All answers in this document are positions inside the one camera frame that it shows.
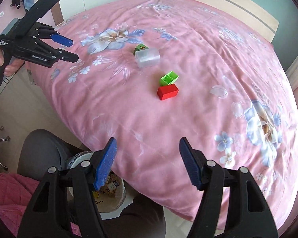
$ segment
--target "person's hand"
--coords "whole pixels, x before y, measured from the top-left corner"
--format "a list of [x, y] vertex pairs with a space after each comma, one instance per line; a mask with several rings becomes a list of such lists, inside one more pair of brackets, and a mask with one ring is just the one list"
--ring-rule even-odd
[[[4, 75], [6, 75], [7, 77], [12, 76], [16, 71], [18, 71], [18, 69], [20, 68], [20, 66], [23, 65], [24, 62], [25, 62], [24, 60], [15, 59], [12, 64], [7, 65], [4, 71]], [[4, 63], [4, 56], [0, 49], [0, 66], [2, 66], [3, 63]]]

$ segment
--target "blue gripper pad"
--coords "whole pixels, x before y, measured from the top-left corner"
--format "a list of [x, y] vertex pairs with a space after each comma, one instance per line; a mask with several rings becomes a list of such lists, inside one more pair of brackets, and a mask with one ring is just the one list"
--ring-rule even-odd
[[100, 187], [105, 185], [110, 168], [114, 162], [117, 153], [117, 141], [114, 138], [110, 138], [106, 147], [103, 150], [103, 158], [96, 168], [94, 188], [99, 191]]
[[184, 162], [186, 171], [189, 174], [191, 183], [196, 186], [197, 189], [200, 189], [200, 187], [202, 186], [201, 168], [192, 154], [193, 150], [194, 149], [192, 149], [191, 145], [185, 137], [180, 139], [180, 154]]
[[61, 36], [59, 34], [52, 34], [51, 39], [61, 45], [64, 45], [66, 47], [71, 47], [73, 45], [73, 40], [66, 38], [64, 36]]

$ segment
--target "leg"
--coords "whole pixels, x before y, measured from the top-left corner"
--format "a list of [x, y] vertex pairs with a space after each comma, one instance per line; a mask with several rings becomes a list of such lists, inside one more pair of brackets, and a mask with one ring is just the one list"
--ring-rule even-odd
[[41, 180], [49, 167], [66, 169], [66, 160], [81, 150], [61, 140], [51, 132], [38, 129], [23, 143], [17, 173]]
[[164, 238], [166, 232], [163, 207], [144, 195], [103, 224], [109, 238]]

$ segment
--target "red block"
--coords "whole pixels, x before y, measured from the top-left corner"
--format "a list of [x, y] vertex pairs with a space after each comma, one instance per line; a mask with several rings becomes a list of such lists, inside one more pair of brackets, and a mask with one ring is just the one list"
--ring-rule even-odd
[[179, 92], [179, 89], [175, 86], [175, 84], [167, 85], [167, 86], [161, 86], [158, 89], [158, 96], [160, 100], [164, 100], [170, 97], [175, 97], [177, 93]]

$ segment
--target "toy block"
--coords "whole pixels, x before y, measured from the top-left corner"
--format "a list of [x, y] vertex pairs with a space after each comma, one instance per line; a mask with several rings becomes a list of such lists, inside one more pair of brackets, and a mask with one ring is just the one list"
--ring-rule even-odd
[[160, 100], [165, 100], [167, 98], [175, 97], [178, 92], [179, 92], [179, 89], [175, 86], [175, 84], [171, 84], [167, 86], [161, 86], [158, 89], [157, 94]]
[[161, 86], [167, 86], [167, 85], [171, 85], [174, 82], [176, 82], [176, 80], [179, 78], [179, 76], [173, 72], [170, 71], [168, 74], [164, 75], [161, 79], [160, 79], [160, 85]]
[[148, 49], [148, 48], [149, 47], [146, 47], [144, 44], [137, 45], [134, 52], [133, 52], [133, 55], [135, 55], [135, 52], [137, 52], [137, 51], [145, 50], [145, 49]]

